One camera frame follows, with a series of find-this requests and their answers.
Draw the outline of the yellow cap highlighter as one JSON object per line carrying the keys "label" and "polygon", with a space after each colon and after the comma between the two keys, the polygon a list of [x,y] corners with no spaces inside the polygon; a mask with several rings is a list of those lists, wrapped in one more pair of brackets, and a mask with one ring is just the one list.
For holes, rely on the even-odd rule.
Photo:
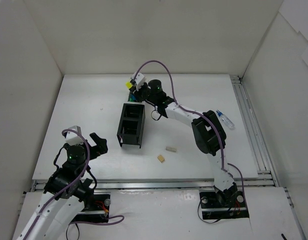
{"label": "yellow cap highlighter", "polygon": [[130,90],[134,86],[131,82],[127,82],[125,85],[128,90]]}

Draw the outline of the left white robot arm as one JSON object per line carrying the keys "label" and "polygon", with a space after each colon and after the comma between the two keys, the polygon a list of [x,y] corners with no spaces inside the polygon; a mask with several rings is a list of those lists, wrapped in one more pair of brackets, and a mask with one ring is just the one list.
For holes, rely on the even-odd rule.
{"label": "left white robot arm", "polygon": [[61,134],[67,159],[48,179],[19,240],[57,240],[79,212],[94,204],[93,181],[82,177],[90,170],[91,160],[108,152],[107,140],[93,132],[89,136],[95,145],[91,146],[78,127],[64,129]]}

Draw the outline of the blue cap highlighter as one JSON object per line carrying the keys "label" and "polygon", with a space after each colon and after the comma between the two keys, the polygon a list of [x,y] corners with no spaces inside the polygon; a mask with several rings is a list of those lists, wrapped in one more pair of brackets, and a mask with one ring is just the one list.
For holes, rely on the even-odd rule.
{"label": "blue cap highlighter", "polygon": [[133,101],[135,101],[136,99],[135,99],[135,97],[134,97],[134,95],[133,94],[129,94],[129,98],[132,98],[133,99]]}

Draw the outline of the clear blue-tip glue bottle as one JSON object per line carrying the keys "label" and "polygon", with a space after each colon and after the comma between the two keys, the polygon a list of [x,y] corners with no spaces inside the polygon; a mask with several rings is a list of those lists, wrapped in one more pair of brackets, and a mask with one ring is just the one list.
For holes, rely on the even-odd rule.
{"label": "clear blue-tip glue bottle", "polygon": [[221,111],[217,110],[216,114],[218,118],[230,129],[234,130],[235,129],[235,124]]}

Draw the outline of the small tan eraser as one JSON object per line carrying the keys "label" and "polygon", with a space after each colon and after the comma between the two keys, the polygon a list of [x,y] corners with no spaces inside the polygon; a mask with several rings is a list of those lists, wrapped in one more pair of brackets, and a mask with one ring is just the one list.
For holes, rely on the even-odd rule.
{"label": "small tan eraser", "polygon": [[159,156],[157,157],[157,159],[158,159],[161,163],[165,162],[165,158],[164,158],[162,155],[159,155]]}

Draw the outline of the long beige eraser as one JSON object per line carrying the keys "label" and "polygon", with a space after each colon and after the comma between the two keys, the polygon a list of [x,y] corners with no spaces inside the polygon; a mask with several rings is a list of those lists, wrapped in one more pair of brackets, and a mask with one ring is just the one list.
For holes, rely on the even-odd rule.
{"label": "long beige eraser", "polygon": [[172,152],[172,153],[176,153],[176,152],[177,152],[177,148],[175,148],[175,147],[170,147],[170,146],[167,146],[167,147],[165,148],[165,150],[168,151],[168,152]]}

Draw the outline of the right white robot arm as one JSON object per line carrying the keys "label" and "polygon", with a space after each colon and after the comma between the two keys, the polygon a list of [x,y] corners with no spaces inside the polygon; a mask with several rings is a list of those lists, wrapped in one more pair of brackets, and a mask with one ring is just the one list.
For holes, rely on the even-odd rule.
{"label": "right white robot arm", "polygon": [[213,171],[216,202],[224,207],[232,204],[238,189],[233,175],[228,171],[224,152],[227,135],[216,113],[212,110],[197,112],[184,108],[163,91],[158,79],[149,83],[132,79],[126,86],[138,102],[153,106],[160,117],[176,120],[192,129],[198,149],[203,154],[210,155],[208,160]]}

